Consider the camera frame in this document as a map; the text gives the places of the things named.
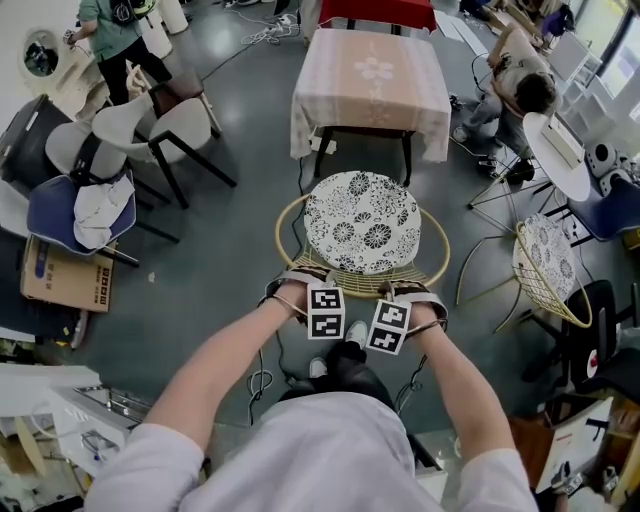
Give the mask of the person's right hand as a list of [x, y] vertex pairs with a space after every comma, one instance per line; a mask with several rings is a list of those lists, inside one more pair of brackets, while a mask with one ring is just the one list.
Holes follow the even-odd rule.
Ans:
[[414, 302], [409, 319], [409, 337], [425, 331], [444, 332], [447, 324], [447, 310], [434, 302]]

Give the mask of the brown seat wooden chair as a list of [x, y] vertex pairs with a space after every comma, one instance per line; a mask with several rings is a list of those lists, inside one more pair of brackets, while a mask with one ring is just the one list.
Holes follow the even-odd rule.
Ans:
[[135, 67], [127, 65], [127, 69], [126, 86], [131, 99], [141, 96], [143, 93], [149, 93], [157, 118], [186, 100], [198, 99], [207, 111], [211, 134], [216, 139], [220, 138], [222, 129], [206, 97], [203, 82], [195, 70], [190, 69], [167, 82], [151, 86], [139, 65]]

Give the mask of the grey chair black legs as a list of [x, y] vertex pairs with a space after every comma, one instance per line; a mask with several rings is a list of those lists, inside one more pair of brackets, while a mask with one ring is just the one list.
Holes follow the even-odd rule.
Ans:
[[237, 185], [199, 153], [216, 134], [200, 100], [191, 98], [178, 103], [160, 115], [146, 141], [136, 142], [134, 136], [138, 124], [152, 109], [153, 100], [148, 92], [126, 104], [104, 108], [93, 118], [93, 133], [131, 159], [156, 164], [184, 210], [189, 208], [189, 203], [171, 166], [185, 158], [199, 164], [229, 187]]
[[56, 205], [73, 207], [81, 187], [109, 185], [121, 177], [129, 177], [136, 189], [142, 189], [155, 198], [170, 204], [165, 195], [131, 175], [133, 167], [127, 155], [101, 141], [88, 122], [76, 121], [57, 126], [47, 138], [45, 154], [60, 172], [38, 188], [37, 192]]

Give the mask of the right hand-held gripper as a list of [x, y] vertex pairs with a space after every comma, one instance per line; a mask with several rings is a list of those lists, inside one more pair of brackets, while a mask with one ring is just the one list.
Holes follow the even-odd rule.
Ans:
[[398, 355], [403, 343], [412, 338], [407, 332], [414, 302], [434, 302], [447, 310], [438, 295], [420, 281], [384, 281], [378, 293], [382, 298], [377, 301], [365, 347], [385, 354]]

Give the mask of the brown cardboard box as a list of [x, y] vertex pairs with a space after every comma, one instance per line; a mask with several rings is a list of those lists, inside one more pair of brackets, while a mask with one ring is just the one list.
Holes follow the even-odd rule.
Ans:
[[20, 291], [40, 300], [95, 313], [107, 313], [114, 261], [78, 256], [34, 236], [27, 240]]

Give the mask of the white flat boards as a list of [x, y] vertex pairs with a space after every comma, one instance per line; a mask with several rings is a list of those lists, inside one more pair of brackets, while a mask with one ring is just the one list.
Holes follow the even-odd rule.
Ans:
[[444, 37], [464, 42], [475, 56], [488, 53], [487, 48], [462, 19], [448, 15], [440, 10], [435, 11], [435, 17], [437, 27]]

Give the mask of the white crumpled cloth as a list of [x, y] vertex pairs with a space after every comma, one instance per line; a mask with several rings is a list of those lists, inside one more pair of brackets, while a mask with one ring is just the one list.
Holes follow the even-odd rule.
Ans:
[[108, 183], [80, 187], [74, 204], [73, 233], [87, 250], [107, 246], [136, 219], [134, 186], [126, 174]]

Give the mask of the person's left hand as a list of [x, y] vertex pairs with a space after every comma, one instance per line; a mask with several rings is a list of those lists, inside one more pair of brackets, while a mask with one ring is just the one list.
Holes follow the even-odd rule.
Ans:
[[307, 317], [307, 285], [305, 283], [283, 281], [273, 294], [273, 298], [286, 306], [293, 317], [299, 320]]

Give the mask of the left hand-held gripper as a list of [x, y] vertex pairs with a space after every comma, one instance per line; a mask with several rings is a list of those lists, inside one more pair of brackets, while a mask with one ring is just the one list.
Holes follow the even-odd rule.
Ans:
[[265, 288], [260, 303], [273, 298], [280, 283], [297, 280], [307, 285], [307, 317], [296, 319], [307, 328], [309, 340], [340, 340], [345, 330], [345, 300], [335, 272], [325, 267], [303, 265], [284, 271]]

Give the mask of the person's black trousers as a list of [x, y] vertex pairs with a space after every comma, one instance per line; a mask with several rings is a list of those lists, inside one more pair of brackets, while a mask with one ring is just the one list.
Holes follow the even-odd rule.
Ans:
[[326, 376], [298, 380], [286, 391], [280, 402], [304, 396], [349, 392], [372, 397], [390, 409], [394, 409], [391, 396], [375, 372], [367, 365], [367, 355], [356, 343], [336, 342], [326, 357]]

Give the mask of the person's right forearm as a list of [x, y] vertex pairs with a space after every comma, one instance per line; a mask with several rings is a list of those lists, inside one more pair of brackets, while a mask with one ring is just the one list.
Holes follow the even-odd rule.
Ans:
[[440, 325], [417, 334], [434, 371], [442, 399], [460, 439], [465, 460], [515, 448], [507, 416], [489, 382]]

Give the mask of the person's white shirt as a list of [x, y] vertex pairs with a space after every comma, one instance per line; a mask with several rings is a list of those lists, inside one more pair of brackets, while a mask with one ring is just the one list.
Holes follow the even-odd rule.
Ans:
[[355, 393], [274, 405], [248, 441], [200, 482], [187, 436], [138, 426], [97, 475], [85, 512], [443, 512], [419, 484], [399, 417]]

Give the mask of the red-brown wooden crate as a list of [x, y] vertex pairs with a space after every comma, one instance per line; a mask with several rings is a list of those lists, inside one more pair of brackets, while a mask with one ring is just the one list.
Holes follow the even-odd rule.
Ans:
[[554, 431], [541, 419], [509, 417], [508, 422], [530, 487], [535, 490], [548, 459]]

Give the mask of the white cylinder stool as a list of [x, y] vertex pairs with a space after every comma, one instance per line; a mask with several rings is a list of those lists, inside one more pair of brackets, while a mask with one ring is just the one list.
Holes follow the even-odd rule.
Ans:
[[165, 32], [163, 20], [156, 7], [151, 9], [147, 15], [140, 20], [140, 26], [143, 40], [148, 50], [160, 59], [167, 57], [173, 47]]
[[157, 8], [170, 35], [184, 32], [189, 27], [180, 0], [158, 0]]

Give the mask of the white cabinet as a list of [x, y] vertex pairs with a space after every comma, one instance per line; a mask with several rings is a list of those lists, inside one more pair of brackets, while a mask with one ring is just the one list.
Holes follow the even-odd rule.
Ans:
[[55, 441], [61, 455], [94, 477], [125, 446], [139, 420], [111, 399], [84, 366], [0, 363], [0, 418]]

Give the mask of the person's white right shoe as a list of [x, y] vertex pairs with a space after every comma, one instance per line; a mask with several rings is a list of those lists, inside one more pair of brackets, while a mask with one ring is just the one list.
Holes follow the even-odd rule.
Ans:
[[358, 320], [351, 324], [345, 335], [345, 342], [356, 343], [361, 349], [366, 345], [368, 338], [368, 326], [364, 321]]

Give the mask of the white board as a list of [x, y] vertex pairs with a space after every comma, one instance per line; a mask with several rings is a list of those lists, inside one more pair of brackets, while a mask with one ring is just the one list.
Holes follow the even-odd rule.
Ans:
[[559, 489], [599, 454], [610, 423], [613, 398], [559, 397], [552, 409], [551, 445], [534, 490]]

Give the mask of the black case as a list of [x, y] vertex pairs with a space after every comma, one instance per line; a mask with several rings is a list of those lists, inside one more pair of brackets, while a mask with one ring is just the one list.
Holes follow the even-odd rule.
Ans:
[[45, 145], [56, 127], [70, 121], [46, 94], [26, 103], [0, 137], [0, 178], [33, 189], [57, 176]]

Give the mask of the person's left forearm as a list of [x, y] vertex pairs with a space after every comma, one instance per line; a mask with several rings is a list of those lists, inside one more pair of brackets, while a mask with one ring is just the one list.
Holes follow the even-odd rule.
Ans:
[[286, 306], [271, 298], [211, 336], [171, 379], [145, 421], [206, 448], [221, 402], [269, 338], [292, 317]]

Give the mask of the table with pink tablecloth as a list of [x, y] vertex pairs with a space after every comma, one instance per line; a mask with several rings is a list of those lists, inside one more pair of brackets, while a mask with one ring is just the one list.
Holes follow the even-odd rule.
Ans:
[[318, 29], [291, 104], [290, 156], [312, 152], [317, 128], [371, 128], [423, 137], [422, 159], [447, 160], [451, 105], [433, 46], [419, 38]]

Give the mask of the black office chair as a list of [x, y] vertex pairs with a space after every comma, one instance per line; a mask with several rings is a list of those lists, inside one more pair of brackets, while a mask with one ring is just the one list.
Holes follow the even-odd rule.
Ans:
[[597, 280], [584, 290], [573, 293], [566, 302], [576, 314], [591, 317], [591, 325], [578, 327], [566, 320], [559, 328], [530, 312], [523, 320], [535, 322], [554, 340], [553, 349], [544, 357], [530, 363], [522, 374], [522, 380], [533, 383], [547, 370], [559, 364], [561, 375], [554, 386], [572, 384], [576, 391], [589, 393], [603, 387], [621, 392], [631, 382], [635, 370], [640, 371], [640, 350], [618, 349], [616, 328], [630, 319], [640, 328], [640, 284], [630, 289], [631, 302], [618, 311], [612, 285], [607, 280]]

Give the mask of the white rectangular box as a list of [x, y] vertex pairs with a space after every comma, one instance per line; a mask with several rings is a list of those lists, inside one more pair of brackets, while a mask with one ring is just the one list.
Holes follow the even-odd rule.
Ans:
[[544, 122], [541, 133], [571, 168], [584, 162], [584, 147], [557, 115], [550, 116]]

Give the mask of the white round table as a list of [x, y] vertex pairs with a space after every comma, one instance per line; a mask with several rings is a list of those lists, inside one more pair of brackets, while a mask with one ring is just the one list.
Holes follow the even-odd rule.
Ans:
[[[532, 161], [535, 171], [542, 171], [546, 176], [545, 183], [535, 182], [533, 185], [522, 187], [520, 192], [530, 189], [553, 188], [561, 192], [566, 198], [578, 202], [588, 199], [591, 191], [590, 173], [584, 161], [570, 164], [559, 150], [543, 134], [544, 128], [557, 116], [545, 116], [538, 113], [529, 113], [524, 117], [524, 135], [532, 153]], [[515, 206], [514, 196], [516, 192], [508, 184], [507, 175], [521, 158], [516, 156], [504, 166], [504, 170], [483, 191], [478, 193], [467, 204], [467, 209], [480, 215], [490, 224], [502, 229], [504, 232], [513, 232], [514, 229], [482, 209], [482, 205], [498, 199], [505, 198], [507, 205], [511, 207], [512, 217], [519, 221], [518, 210]]]

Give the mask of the blue chair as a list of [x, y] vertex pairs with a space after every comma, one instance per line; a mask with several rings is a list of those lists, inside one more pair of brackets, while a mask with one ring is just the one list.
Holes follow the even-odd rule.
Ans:
[[563, 218], [574, 216], [588, 232], [587, 237], [572, 242], [572, 247], [593, 239], [607, 242], [640, 228], [640, 187], [622, 183], [607, 197], [591, 190], [587, 200], [568, 199], [565, 205], [547, 212], [546, 216], [552, 217], [560, 212], [565, 212]]
[[83, 257], [101, 255], [113, 261], [122, 262], [126, 265], [137, 268], [139, 266], [139, 261], [137, 259], [120, 252], [116, 248], [117, 240], [132, 228], [140, 228], [174, 244], [179, 242], [179, 239], [176, 236], [137, 219], [137, 202], [134, 189], [136, 219], [133, 226], [111, 241], [107, 246], [94, 251], [87, 250], [76, 241], [73, 233], [75, 201], [73, 203], [73, 207], [54, 204], [51, 200], [48, 200], [46, 197], [43, 197], [41, 193], [37, 192], [38, 188], [43, 184], [37, 186], [31, 191], [27, 214], [27, 228], [30, 234], [34, 237], [50, 244], [61, 246], [75, 255]]

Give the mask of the beige board with round opening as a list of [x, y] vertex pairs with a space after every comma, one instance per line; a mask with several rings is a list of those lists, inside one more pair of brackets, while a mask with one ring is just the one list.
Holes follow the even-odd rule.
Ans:
[[72, 120], [91, 119], [109, 101], [109, 90], [91, 52], [69, 46], [55, 31], [29, 29], [18, 69], [34, 96], [45, 94]]

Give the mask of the red-clothed table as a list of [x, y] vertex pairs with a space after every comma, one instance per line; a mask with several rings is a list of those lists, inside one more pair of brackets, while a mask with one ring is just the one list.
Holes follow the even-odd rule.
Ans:
[[319, 25], [335, 18], [437, 30], [435, 10], [430, 0], [322, 0]]

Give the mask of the white shelf unit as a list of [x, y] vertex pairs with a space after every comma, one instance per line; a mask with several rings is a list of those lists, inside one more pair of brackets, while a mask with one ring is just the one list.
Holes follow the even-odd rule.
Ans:
[[548, 62], [561, 85], [560, 118], [586, 146], [612, 142], [616, 128], [614, 96], [596, 74], [601, 61], [566, 32], [556, 42]]

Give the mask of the white round speaker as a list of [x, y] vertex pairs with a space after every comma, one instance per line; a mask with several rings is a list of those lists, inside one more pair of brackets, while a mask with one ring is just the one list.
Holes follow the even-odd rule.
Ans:
[[601, 195], [603, 197], [607, 197], [611, 194], [615, 187], [621, 185], [622, 183], [630, 185], [633, 184], [630, 175], [625, 170], [616, 168], [609, 171], [599, 179]]
[[585, 162], [591, 175], [600, 179], [617, 166], [618, 152], [610, 143], [598, 143], [587, 149]]

